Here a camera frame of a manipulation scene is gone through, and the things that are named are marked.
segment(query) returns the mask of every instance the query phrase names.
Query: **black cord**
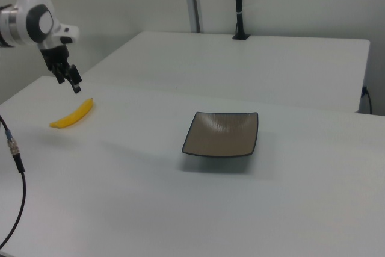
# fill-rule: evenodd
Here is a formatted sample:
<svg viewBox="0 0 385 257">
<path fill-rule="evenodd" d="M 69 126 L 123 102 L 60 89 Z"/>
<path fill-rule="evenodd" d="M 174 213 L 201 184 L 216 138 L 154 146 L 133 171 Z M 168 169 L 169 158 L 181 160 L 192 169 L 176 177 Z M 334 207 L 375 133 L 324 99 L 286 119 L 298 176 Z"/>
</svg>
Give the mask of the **black cord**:
<svg viewBox="0 0 385 257">
<path fill-rule="evenodd" d="M 11 232 L 8 234 L 8 236 L 5 238 L 5 240 L 0 244 L 0 250 L 4 247 L 4 245 L 8 242 L 8 240 L 11 238 L 13 232 L 16 230 L 16 227 L 19 224 L 19 221 L 22 217 L 23 210 L 24 210 L 24 204 L 25 204 L 25 197 L 26 197 L 26 183 L 25 183 L 25 176 L 24 172 L 20 173 L 22 175 L 23 179 L 23 200 L 22 200 L 22 205 L 20 207 L 19 215 L 17 216 L 16 222 L 14 223 Z"/>
<path fill-rule="evenodd" d="M 4 126 L 4 129 L 5 129 L 6 131 L 8 131 L 8 126 L 7 126 L 7 124 L 5 123 L 5 121 L 4 121 L 4 119 L 2 118 L 2 116 L 0 116 L 0 122 L 1 122 L 2 125 Z"/>
<path fill-rule="evenodd" d="M 371 95 L 369 94 L 369 91 L 368 91 L 368 87 L 362 87 L 361 98 L 364 95 L 368 95 L 370 114 L 373 114 L 373 111 L 372 111 L 372 100 L 371 100 Z"/>
<path fill-rule="evenodd" d="M 371 114 L 373 114 L 373 112 L 372 112 L 372 100 L 371 100 L 371 95 L 369 94 L 368 90 L 366 90 L 366 94 L 368 95 L 368 99 L 369 99 L 369 108 L 370 108 Z"/>
<path fill-rule="evenodd" d="M 11 131 L 8 129 L 8 126 L 5 123 L 2 116 L 0 116 L 0 123 L 4 126 L 5 134 L 6 134 L 7 139 L 8 139 L 8 146 L 11 149 L 12 157 L 16 163 L 16 166 L 17 166 L 19 173 L 22 175 L 22 180 L 23 180 L 23 199 L 22 199 L 22 204 L 20 206 L 19 214 L 17 215 L 17 219 L 14 222 L 14 225 L 13 225 L 10 233 L 7 235 L 5 240 L 0 244 L 0 250 L 1 250 L 4 247 L 4 245 L 8 242 L 8 240 L 11 238 L 11 236 L 13 235 L 13 232 L 16 230 L 16 228 L 20 222 L 20 219 L 22 217 L 24 205 L 25 205 L 25 197 L 26 197 L 26 182 L 25 182 L 25 175 L 24 175 L 25 170 L 24 170 L 22 159 L 20 157 L 20 152 L 19 152 L 19 148 L 17 146 L 17 143 L 14 140 L 14 138 L 12 137 Z"/>
</svg>

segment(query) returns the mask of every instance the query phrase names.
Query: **table surface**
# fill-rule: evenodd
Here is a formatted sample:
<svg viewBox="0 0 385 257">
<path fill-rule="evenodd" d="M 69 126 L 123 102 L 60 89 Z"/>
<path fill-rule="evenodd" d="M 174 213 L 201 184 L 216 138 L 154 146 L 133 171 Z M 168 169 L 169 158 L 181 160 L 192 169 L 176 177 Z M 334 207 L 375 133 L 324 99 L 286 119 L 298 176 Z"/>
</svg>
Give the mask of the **table surface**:
<svg viewBox="0 0 385 257">
<path fill-rule="evenodd" d="M 359 109 L 369 42 L 140 33 L 85 81 L 306 108 Z"/>
<path fill-rule="evenodd" d="M 383 117 L 42 77 L 0 105 L 26 168 L 16 257 L 384 256 Z M 49 123 L 93 97 L 86 118 Z M 181 152 L 196 111 L 259 113 L 248 158 Z M 20 205 L 4 142 L 0 239 Z"/>
</svg>

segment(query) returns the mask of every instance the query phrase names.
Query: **banana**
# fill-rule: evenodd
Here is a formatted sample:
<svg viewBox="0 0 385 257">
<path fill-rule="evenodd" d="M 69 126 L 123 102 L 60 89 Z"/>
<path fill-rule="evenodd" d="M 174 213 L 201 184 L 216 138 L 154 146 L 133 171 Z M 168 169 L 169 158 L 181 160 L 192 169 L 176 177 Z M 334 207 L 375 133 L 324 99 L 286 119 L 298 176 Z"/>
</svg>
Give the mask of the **banana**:
<svg viewBox="0 0 385 257">
<path fill-rule="evenodd" d="M 81 104 L 80 107 L 78 107 L 74 112 L 60 120 L 57 120 L 56 122 L 50 123 L 49 126 L 52 128 L 62 129 L 73 125 L 82 117 L 84 117 L 92 109 L 93 105 L 93 99 L 86 99 L 83 104 Z"/>
</svg>

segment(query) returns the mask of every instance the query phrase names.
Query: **square plate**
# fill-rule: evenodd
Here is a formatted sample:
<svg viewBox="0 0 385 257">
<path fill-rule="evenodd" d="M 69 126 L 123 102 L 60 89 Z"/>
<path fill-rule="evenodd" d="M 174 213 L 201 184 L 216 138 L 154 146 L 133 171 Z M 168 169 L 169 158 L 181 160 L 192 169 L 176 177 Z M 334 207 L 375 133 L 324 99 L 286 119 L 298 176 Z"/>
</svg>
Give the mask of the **square plate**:
<svg viewBox="0 0 385 257">
<path fill-rule="evenodd" d="M 196 113 L 182 152 L 194 156 L 249 156 L 258 135 L 258 113 Z"/>
</svg>

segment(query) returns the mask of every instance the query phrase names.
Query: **white wall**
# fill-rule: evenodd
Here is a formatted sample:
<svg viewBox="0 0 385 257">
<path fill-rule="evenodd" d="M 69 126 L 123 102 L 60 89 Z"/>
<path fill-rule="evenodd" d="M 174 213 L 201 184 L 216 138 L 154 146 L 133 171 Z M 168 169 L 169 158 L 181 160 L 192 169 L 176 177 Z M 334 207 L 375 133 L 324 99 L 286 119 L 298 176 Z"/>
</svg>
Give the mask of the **white wall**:
<svg viewBox="0 0 385 257">
<path fill-rule="evenodd" d="M 14 0 L 0 0 L 1 4 Z M 52 0 L 62 23 L 81 30 L 69 62 L 84 73 L 141 31 L 191 32 L 187 0 Z M 0 103 L 42 75 L 52 75 L 36 47 L 0 51 Z"/>
<path fill-rule="evenodd" d="M 199 0 L 199 6 L 203 32 L 234 33 L 235 0 Z M 374 113 L 385 115 L 385 0 L 244 0 L 244 22 L 255 35 L 370 40 L 365 83 Z"/>
</svg>

